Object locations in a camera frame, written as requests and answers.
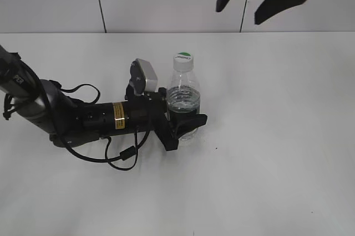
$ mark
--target plastic water bottle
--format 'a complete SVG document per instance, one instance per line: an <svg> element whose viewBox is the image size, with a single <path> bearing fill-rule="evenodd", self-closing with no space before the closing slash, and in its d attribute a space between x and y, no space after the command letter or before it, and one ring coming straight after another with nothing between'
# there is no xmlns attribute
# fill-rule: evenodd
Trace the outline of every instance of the plastic water bottle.
<svg viewBox="0 0 355 236"><path fill-rule="evenodd" d="M194 57L182 52L174 56L174 71L166 95L168 119L174 120L179 115L200 113L200 85L194 69ZM180 140L193 138L197 129L180 137Z"/></svg>

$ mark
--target white table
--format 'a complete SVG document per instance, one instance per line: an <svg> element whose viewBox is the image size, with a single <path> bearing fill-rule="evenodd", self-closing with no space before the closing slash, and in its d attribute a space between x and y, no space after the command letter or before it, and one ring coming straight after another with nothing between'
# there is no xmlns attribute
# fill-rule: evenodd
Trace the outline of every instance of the white table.
<svg viewBox="0 0 355 236"><path fill-rule="evenodd" d="M173 55L189 51L209 116L176 152L152 134L130 172L78 160L18 115L0 119L0 235L354 235L354 38L0 35L40 78L94 84L100 102L123 100L135 58L165 86ZM132 141L116 137L112 152ZM102 157L105 144L78 151Z"/></svg>

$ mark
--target black cable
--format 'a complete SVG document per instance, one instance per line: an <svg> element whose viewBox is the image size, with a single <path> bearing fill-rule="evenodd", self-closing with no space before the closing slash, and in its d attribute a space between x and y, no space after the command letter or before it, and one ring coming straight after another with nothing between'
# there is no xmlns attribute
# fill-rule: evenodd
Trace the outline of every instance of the black cable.
<svg viewBox="0 0 355 236"><path fill-rule="evenodd" d="M241 23L240 23L240 30L239 30L239 33L242 33L243 23L244 23L244 15L245 15L245 12L246 12L247 4L248 4L248 0L245 0L244 10L243 10L243 16L242 16L242 21L241 21Z"/></svg>
<svg viewBox="0 0 355 236"><path fill-rule="evenodd" d="M120 160L121 157L117 156L117 157L113 157L113 158L106 158L106 159L102 159L102 158L93 158L93 157L87 157L87 156L83 156L82 154L77 153L77 151L73 150L73 148L67 143L67 141L65 140L64 136L62 135L62 133L58 130L58 125L57 125L57 121L54 118L54 113L52 110L52 107L50 105L50 102L48 100L47 97L47 93L39 79L39 77L37 76L37 74L26 64L24 63L22 60L19 60L19 62L23 65L23 67L26 69L26 71L31 75L31 77L34 79L39 92L42 96L42 99L44 101L44 106L45 108L48 110L49 112L49 116L52 119L53 122L53 127L55 129L55 132L58 135L58 138L61 140L61 142L63 143L64 147L75 157L81 159L81 160L85 160L85 161L89 161L89 162L94 162L94 163L108 163L108 162L113 162L113 161L117 161Z"/></svg>
<svg viewBox="0 0 355 236"><path fill-rule="evenodd" d="M149 105L149 99L144 97L144 99L146 100L145 103L146 103L146 109L147 109L147 115L148 115L148 126L146 128L146 131L145 131L145 134L142 138L142 140L140 141L140 143L138 143L138 128L135 129L134 131L134 146L131 146L129 148L127 148L126 150L122 151L120 153L120 156L121 156L121 159L122 160L127 160L129 159L130 157L132 157L133 155L135 155L135 160L134 160L134 164L131 166L131 167L128 167L128 168L121 168L121 167L118 167L116 166L115 164L111 163L110 161L108 162L108 164L116 169L116 170L120 170L120 171L129 171L131 170L132 168L134 168L134 166L137 164L137 159L138 159L138 150L139 148L141 148L145 141L148 139L148 136L149 136L149 133L150 133L150 130L151 130L151 118L150 118L150 105ZM108 149L109 149L109 146L110 146L110 143L111 143L111 137L108 136L108 137L105 137L106 139L108 139L108 143L106 145L106 149L105 149L105 158L108 159Z"/></svg>
<svg viewBox="0 0 355 236"><path fill-rule="evenodd" d="M106 139L109 140L109 142L106 145L106 149L105 149L105 158L108 159L108 150L109 150L109 146L111 143L111 137L105 137ZM108 164L112 167L115 168L116 170L120 170L120 171L129 171L131 169L134 168L134 166L137 164L137 160L138 160L138 140L137 140L137 129L134 131L134 148L135 148L135 158L134 158L134 163L132 166L128 167L128 168L121 168L116 166L115 164L113 164L112 162L108 162Z"/></svg>

